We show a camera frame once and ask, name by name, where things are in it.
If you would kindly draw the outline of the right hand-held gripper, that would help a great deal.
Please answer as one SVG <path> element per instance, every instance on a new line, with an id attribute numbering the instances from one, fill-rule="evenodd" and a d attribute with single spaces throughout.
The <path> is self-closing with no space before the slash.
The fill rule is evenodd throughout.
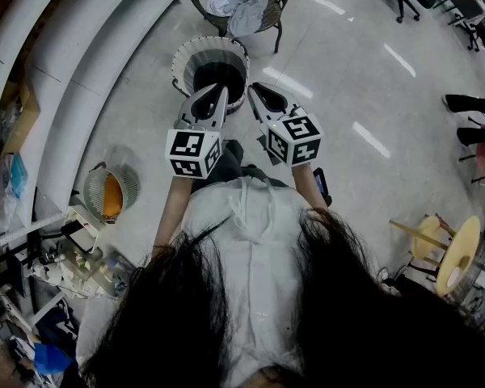
<path id="1" fill-rule="evenodd" d="M 265 82 L 248 87 L 248 99 L 259 122 L 271 119 L 272 113 L 290 113 L 300 103 L 293 94 Z M 323 139 L 323 129 L 315 114 L 270 120 L 260 125 L 267 152 L 287 167 L 297 167 L 315 160 Z"/>

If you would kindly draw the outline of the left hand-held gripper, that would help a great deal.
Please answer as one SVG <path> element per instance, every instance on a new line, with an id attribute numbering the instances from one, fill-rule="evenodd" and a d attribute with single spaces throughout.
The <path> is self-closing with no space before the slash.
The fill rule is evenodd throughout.
<path id="1" fill-rule="evenodd" d="M 174 176 L 209 177 L 221 157 L 221 133 L 228 100 L 228 88 L 215 83 L 199 89 L 183 102 L 174 128 L 167 133 L 165 158 Z"/>

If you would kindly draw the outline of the white slatted laundry basket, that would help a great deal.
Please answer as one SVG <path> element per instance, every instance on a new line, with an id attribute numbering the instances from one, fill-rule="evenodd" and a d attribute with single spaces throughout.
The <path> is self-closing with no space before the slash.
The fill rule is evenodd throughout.
<path id="1" fill-rule="evenodd" d="M 186 97 L 209 85 L 228 88 L 227 113 L 243 104 L 249 85 L 250 58 L 235 39 L 201 36 L 182 44 L 171 64 L 173 87 Z"/>

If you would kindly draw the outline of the grey clothes garment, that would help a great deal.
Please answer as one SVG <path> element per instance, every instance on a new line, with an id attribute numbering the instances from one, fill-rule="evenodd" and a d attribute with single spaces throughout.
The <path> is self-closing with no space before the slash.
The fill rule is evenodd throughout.
<path id="1" fill-rule="evenodd" d="M 268 0 L 229 0 L 226 11 L 230 15 L 228 32 L 236 38 L 257 32 L 262 24 Z"/>

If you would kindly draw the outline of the person's right forearm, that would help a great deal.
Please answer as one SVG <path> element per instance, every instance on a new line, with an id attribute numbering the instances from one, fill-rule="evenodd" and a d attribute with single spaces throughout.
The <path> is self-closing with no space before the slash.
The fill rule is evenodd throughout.
<path id="1" fill-rule="evenodd" d="M 297 192 L 314 209 L 328 210 L 327 203 L 314 178 L 314 173 L 309 163 L 292 168 L 292 175 Z"/>

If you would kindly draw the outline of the person's left forearm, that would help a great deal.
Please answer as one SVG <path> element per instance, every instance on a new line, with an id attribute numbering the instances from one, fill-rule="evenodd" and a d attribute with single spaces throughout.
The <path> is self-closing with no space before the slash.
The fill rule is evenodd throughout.
<path id="1" fill-rule="evenodd" d="M 158 225 L 151 256 L 154 258 L 161 249 L 171 243 L 188 206 L 192 191 L 192 180 L 173 177 L 167 200 Z"/>

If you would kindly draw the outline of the small slatted basket orange lining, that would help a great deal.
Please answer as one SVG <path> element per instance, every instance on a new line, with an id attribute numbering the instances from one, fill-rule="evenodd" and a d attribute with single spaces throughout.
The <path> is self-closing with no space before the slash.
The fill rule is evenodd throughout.
<path id="1" fill-rule="evenodd" d="M 127 165 L 108 167 L 100 162 L 88 172 L 83 193 L 86 208 L 95 219 L 115 224 L 137 201 L 139 177 Z"/>

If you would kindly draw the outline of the person's dark trousers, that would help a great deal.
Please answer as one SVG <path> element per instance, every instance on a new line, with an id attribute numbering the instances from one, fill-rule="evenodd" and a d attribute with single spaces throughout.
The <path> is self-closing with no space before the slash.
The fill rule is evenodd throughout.
<path id="1" fill-rule="evenodd" d="M 196 192 L 215 183 L 226 183 L 231 180 L 250 176 L 260 181 L 266 179 L 273 187 L 287 188 L 288 185 L 278 179 L 266 175 L 253 164 L 242 165 L 244 149 L 237 140 L 223 141 L 223 153 L 207 179 L 195 179 L 192 182 L 192 192 Z"/>

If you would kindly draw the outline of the black phone on hip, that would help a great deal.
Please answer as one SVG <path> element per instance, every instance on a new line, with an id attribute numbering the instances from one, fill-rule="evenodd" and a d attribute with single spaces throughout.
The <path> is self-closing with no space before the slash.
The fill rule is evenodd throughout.
<path id="1" fill-rule="evenodd" d="M 314 174 L 314 179 L 318 185 L 318 189 L 327 207 L 330 207 L 332 204 L 332 197 L 329 194 L 329 189 L 327 187 L 327 182 L 323 173 L 323 169 L 321 167 L 318 167 L 313 171 L 313 174 Z"/>

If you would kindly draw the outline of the brown wicker chair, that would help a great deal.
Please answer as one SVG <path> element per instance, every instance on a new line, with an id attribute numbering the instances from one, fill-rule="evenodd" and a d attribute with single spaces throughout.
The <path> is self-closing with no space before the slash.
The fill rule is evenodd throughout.
<path id="1" fill-rule="evenodd" d="M 209 14 L 201 4 L 200 0 L 191 0 L 193 6 L 202 14 L 204 20 L 212 24 L 217 30 L 220 37 L 226 37 L 228 32 L 228 18 Z M 268 5 L 264 10 L 264 18 L 260 28 L 256 33 L 267 31 L 274 27 L 278 30 L 275 42 L 274 53 L 278 53 L 280 47 L 280 39 L 282 37 L 282 23 L 281 15 L 288 0 L 268 0 Z"/>

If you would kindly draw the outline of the white metal shelving unit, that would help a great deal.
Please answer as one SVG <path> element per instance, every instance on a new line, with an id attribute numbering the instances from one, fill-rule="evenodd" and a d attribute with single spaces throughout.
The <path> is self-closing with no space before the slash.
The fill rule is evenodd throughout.
<path id="1" fill-rule="evenodd" d="M 51 0 L 13 0 L 0 21 L 0 98 Z M 62 0 L 25 65 L 40 113 L 18 152 L 27 185 L 0 247 L 61 220 L 86 144 L 137 46 L 174 0 Z"/>

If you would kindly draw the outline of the person's white shirt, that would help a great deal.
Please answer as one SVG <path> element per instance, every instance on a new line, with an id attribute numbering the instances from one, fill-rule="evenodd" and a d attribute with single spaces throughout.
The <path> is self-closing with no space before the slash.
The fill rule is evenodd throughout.
<path id="1" fill-rule="evenodd" d="M 181 227 L 217 247 L 230 312 L 230 369 L 224 386 L 241 386 L 265 366 L 297 367 L 293 317 L 300 287 L 299 218 L 307 201 L 290 187 L 250 176 L 194 192 Z"/>

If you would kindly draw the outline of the white square box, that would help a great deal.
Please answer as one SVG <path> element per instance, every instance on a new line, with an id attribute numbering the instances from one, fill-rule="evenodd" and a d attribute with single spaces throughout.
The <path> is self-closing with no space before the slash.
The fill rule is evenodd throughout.
<path id="1" fill-rule="evenodd" d="M 85 207 L 71 205 L 66 211 L 61 232 L 81 251 L 91 253 L 97 247 L 102 228 L 103 225 Z"/>

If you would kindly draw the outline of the brown cardboard box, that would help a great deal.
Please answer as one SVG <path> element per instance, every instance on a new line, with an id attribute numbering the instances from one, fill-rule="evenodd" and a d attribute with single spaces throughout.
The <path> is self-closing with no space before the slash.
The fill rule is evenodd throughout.
<path id="1" fill-rule="evenodd" d="M 23 80 L 14 89 L 12 95 L 15 97 L 10 101 L 11 112 L 6 113 L 7 123 L 4 124 L 2 156 L 19 153 L 40 116 L 40 106 L 32 85 Z"/>

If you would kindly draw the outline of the yellow round wooden stool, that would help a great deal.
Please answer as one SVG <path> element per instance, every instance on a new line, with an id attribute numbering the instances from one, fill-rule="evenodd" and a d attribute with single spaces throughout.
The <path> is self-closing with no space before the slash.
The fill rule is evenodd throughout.
<path id="1" fill-rule="evenodd" d="M 469 217 L 458 230 L 453 230 L 440 216 L 427 216 L 416 228 L 390 220 L 389 223 L 411 236 L 410 255 L 413 260 L 431 264 L 427 269 L 408 264 L 418 272 L 436 279 L 436 294 L 452 293 L 468 273 L 482 244 L 480 220 Z"/>

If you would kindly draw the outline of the blue plastic bag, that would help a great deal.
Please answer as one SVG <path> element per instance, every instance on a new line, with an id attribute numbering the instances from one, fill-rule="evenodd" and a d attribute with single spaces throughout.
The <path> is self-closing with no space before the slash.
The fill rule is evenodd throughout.
<path id="1" fill-rule="evenodd" d="M 62 373 L 72 364 L 72 359 L 56 345 L 35 343 L 34 347 L 35 369 L 41 375 Z"/>

